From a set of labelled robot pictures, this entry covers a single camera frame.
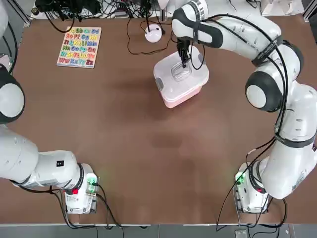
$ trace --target white lid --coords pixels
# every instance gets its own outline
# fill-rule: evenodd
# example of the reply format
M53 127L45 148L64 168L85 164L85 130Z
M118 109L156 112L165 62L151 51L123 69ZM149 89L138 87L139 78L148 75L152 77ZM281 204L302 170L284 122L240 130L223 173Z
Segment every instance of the white lid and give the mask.
M198 49L193 47L192 58L196 68L201 65L202 55L199 54ZM178 52L175 52L154 66L154 77L164 100L175 102L206 84L209 70L206 64L195 70L191 62L183 69Z

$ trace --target floor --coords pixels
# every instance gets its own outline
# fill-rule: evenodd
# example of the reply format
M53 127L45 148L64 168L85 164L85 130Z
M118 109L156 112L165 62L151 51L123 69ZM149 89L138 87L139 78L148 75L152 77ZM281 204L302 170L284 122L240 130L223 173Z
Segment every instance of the floor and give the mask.
M236 230L245 230L237 226L228 226L215 232L215 226L183 226L183 225L152 225L142 229L140 227L126 227L124 238L234 238ZM274 229L257 226L250 229L250 237L255 232L273 232ZM312 238L316 237L317 225L283 225L279 238ZM67 226L18 226L0 227L1 238L123 238L122 229L114 227L107 231L104 227L98 229L72 230ZM255 238L275 238L274 234L257 234Z

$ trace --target brown table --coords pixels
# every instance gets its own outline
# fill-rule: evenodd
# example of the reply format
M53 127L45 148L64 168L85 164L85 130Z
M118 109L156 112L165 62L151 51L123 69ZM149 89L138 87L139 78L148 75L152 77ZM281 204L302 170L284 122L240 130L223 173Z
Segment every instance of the brown table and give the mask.
M317 88L317 47L309 24L300 15L271 19L305 56L299 81ZM59 28L70 24L55 23ZM158 44L150 44L139 23L133 19L129 25L132 51L165 47L169 26ZM214 224L246 152L272 137L277 115L248 103L244 87L254 70L250 61L218 49L206 49L210 79L201 93L180 107L166 108L153 67L176 46L170 42L161 53L133 56L127 50L126 24L126 19L77 22L103 29L95 68L81 69L56 66L64 34L48 21L32 21L14 70L26 109L9 127L40 151L70 150L79 162L89 163L121 223ZM317 223L316 179L314 170L287 198L288 223ZM53 196L29 194L6 180L0 187L0 223L63 222ZM102 206L96 215L77 219L104 224ZM260 222L278 223L283 213L282 202L274 202ZM243 222L254 220L254 215L242 216ZM237 223L232 197L220 222Z

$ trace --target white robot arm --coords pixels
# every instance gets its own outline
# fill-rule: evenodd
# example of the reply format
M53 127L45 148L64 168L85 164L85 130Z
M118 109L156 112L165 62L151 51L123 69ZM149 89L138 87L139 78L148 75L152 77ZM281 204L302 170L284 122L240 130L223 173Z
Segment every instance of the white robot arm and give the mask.
M283 78L273 62L267 59L262 62L257 60L267 54L285 78L281 58L273 51L273 46L278 45L288 75L283 124L281 128L275 128L280 133L270 156L252 164L250 174L246 171L238 183L243 211L258 213L265 206L267 193L277 199L288 196L317 163L314 147L317 92L314 88L296 81L303 67L303 56L296 46L281 39L281 30L275 23L262 16L236 16L261 28L274 42L268 40L255 27L236 18L222 16L216 21L208 21L208 6L204 0L193 0L177 9L172 19L172 30L178 40L177 48L183 67L186 67L191 57L188 50L190 41L233 51L252 60L257 68L247 80L245 94L252 106L267 112L281 109L284 95ZM236 178L240 177L246 167L244 163Z
M7 24L0 0L0 38ZM22 87L8 68L8 56L0 56L0 178L28 189L57 186L65 191L68 213L90 213L96 208L97 192L97 177L92 168L77 163L70 151L38 152L34 143L4 125L17 120L25 107Z

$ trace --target plastic container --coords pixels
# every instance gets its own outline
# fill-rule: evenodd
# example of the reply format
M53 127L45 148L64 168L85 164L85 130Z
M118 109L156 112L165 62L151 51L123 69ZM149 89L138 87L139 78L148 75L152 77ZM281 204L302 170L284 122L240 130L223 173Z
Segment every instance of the plastic container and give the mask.
M203 56L196 47L193 47L192 58L194 66L199 67ZM175 52L154 66L154 77L165 105L173 108L200 92L208 82L209 70L206 64L195 70L191 62L183 68L178 52Z

